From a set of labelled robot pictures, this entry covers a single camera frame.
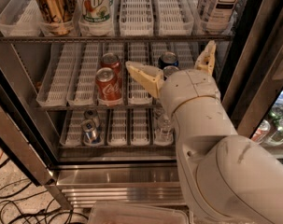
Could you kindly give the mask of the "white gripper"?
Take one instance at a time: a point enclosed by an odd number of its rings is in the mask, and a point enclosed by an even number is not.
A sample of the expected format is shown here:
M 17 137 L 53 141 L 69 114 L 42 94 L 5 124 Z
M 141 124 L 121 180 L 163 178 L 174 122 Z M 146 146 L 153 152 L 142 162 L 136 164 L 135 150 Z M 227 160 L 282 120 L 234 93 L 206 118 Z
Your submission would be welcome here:
M 125 67 L 130 76 L 152 97 L 160 99 L 166 114 L 172 116 L 189 100 L 200 97 L 220 99 L 217 83 L 212 77 L 216 62 L 216 48 L 216 42 L 210 40 L 198 56 L 195 69 L 180 70 L 165 81 L 163 70 L 156 66 L 127 61 Z

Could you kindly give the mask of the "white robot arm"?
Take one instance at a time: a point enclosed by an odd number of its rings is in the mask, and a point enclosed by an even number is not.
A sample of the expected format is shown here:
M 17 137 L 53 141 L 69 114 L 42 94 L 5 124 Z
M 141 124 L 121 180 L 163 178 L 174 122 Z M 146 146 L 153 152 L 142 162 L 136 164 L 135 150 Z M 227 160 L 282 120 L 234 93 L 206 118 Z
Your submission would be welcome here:
M 235 130 L 211 75 L 215 52 L 209 41 L 193 68 L 170 77 L 152 65 L 125 66 L 174 123 L 179 182 L 191 212 L 208 222 L 283 224 L 283 164 Z

